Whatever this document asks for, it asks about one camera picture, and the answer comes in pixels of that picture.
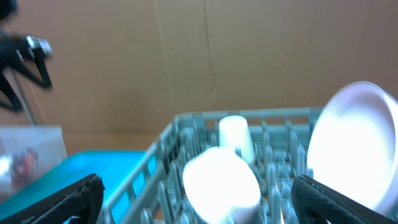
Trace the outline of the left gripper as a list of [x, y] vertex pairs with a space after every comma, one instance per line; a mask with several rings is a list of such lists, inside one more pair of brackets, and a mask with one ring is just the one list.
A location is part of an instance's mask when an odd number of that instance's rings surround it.
[[[31, 49], [26, 38], [20, 36], [11, 37], [1, 34], [1, 70], [10, 67], [18, 71], [21, 75], [28, 78], [41, 88], [51, 88], [47, 67], [45, 65], [46, 55], [42, 49]], [[34, 62], [40, 77], [37, 77], [24, 64], [25, 62]], [[1, 102], [1, 107], [9, 111], [22, 111], [23, 107], [20, 99], [12, 89], [12, 86], [1, 73], [1, 91], [9, 100], [9, 104]]]

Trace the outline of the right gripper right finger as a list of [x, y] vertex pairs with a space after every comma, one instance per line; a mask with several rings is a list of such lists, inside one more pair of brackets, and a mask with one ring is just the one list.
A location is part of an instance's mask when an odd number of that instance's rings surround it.
[[397, 224], [307, 175], [294, 179], [291, 199], [300, 224]]

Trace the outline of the white paper cup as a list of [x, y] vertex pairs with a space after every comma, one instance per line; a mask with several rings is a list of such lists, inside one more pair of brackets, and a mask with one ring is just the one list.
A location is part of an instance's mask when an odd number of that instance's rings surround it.
[[241, 157], [246, 163], [255, 163], [256, 153], [248, 122], [243, 116], [227, 116], [220, 120], [219, 146], [227, 147], [233, 152], [235, 152], [238, 147], [241, 151]]

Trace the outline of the large white plate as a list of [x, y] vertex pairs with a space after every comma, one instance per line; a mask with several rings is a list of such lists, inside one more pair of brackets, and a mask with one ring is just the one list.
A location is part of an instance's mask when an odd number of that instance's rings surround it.
[[307, 166], [323, 185], [383, 215], [397, 207], [397, 100], [371, 82], [340, 89], [310, 138]]

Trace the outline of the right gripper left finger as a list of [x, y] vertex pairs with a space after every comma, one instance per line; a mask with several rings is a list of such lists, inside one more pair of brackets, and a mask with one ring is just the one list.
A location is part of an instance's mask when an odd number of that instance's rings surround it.
[[41, 201], [5, 218], [1, 224], [95, 224], [104, 199], [102, 178], [90, 174]]

